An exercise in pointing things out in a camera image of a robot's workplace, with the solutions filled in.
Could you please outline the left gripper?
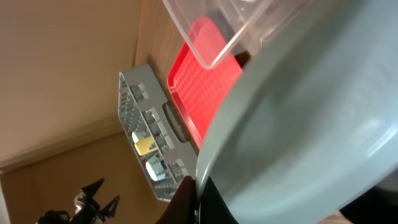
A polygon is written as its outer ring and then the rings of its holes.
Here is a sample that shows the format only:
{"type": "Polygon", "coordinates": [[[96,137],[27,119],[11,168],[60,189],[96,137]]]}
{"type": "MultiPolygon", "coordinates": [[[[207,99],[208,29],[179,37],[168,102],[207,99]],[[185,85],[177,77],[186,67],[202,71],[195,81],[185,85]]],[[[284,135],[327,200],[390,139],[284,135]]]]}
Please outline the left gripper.
{"type": "MultiPolygon", "coordinates": [[[[66,210],[49,210],[45,212],[36,224],[90,224],[93,223],[93,211],[89,208],[89,203],[94,202],[94,196],[102,186],[105,178],[101,178],[92,184],[80,189],[80,193],[74,199],[75,215],[71,217],[66,210]]],[[[104,208],[99,211],[99,219],[105,222],[109,218],[114,218],[120,196],[117,195],[104,208]]]]}

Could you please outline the large light blue plate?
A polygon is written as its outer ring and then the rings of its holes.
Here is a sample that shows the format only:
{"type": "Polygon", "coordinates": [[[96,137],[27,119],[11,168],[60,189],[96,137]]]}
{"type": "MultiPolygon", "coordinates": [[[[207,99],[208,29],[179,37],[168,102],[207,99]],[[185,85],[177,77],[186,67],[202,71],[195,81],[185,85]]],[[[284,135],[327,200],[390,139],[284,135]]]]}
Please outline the large light blue plate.
{"type": "Polygon", "coordinates": [[[238,223],[317,223],[397,169],[397,1],[314,1],[266,40],[196,166],[238,223]]]}

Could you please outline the small light blue bowl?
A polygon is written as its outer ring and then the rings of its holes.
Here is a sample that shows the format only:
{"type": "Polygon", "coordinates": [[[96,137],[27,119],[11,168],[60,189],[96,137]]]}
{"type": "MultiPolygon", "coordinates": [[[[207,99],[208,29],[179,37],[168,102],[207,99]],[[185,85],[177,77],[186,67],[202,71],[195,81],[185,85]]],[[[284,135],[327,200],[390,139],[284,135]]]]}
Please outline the small light blue bowl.
{"type": "Polygon", "coordinates": [[[167,169],[164,167],[162,159],[157,155],[150,157],[146,161],[146,170],[154,182],[166,179],[167,169]]]}

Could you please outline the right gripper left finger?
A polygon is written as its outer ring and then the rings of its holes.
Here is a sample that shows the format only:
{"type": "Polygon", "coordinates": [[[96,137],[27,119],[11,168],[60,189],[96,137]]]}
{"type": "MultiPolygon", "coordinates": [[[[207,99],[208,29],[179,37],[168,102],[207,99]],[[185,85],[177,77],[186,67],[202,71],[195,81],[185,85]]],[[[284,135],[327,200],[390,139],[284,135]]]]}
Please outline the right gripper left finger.
{"type": "Polygon", "coordinates": [[[186,176],[155,224],[194,224],[196,200],[195,181],[186,176]]]}

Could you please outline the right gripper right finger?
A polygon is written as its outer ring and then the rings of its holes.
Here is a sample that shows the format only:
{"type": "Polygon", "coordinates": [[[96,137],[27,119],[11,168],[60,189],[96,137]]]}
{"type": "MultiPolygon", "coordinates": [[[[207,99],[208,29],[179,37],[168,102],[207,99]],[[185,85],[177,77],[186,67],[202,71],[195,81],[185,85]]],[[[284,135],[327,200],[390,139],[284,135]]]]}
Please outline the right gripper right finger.
{"type": "Polygon", "coordinates": [[[200,197],[198,212],[200,224],[238,224],[211,178],[200,197]]]}

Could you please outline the green bowl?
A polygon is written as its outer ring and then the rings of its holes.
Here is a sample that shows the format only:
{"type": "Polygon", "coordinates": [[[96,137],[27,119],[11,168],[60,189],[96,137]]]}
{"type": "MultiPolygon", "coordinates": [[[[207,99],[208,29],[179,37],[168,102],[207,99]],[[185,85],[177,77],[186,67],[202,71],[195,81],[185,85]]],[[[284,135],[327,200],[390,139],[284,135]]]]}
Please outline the green bowl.
{"type": "Polygon", "coordinates": [[[133,132],[131,133],[131,137],[132,137],[133,142],[134,142],[134,143],[137,143],[137,142],[139,142],[140,140],[145,139],[145,138],[146,138],[146,134],[147,134],[146,130],[143,130],[143,131],[133,131],[133,132]]]}

